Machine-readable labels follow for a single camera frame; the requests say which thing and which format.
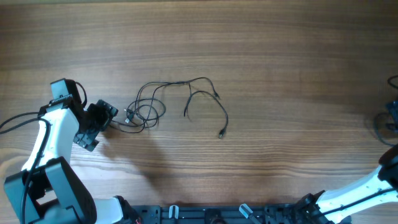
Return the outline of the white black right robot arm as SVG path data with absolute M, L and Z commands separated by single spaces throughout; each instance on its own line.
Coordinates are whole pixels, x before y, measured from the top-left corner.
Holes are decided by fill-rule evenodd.
M 397 146 L 386 151 L 378 167 L 345 187 L 307 194 L 295 205 L 295 223 L 343 223 L 357 212 L 397 202 Z

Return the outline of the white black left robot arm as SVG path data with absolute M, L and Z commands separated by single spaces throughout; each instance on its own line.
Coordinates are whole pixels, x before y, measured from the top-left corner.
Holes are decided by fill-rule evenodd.
M 39 132 L 20 172 L 6 177 L 5 193 L 21 223 L 118 223 L 119 197 L 94 199 L 70 166 L 72 146 L 93 151 L 97 135 L 118 110 L 98 100 L 88 104 L 74 80 L 50 84 L 53 98 L 35 113 Z

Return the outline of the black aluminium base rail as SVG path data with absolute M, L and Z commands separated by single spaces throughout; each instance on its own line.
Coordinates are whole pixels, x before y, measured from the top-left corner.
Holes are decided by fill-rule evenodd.
M 184 207 L 184 206 L 133 206 L 141 219 L 138 223 L 155 224 L 206 224 L 206 223 L 254 223 L 294 224 L 306 223 L 304 216 L 294 210 L 292 204 L 250 206 L 252 214 L 247 218 L 235 206 Z

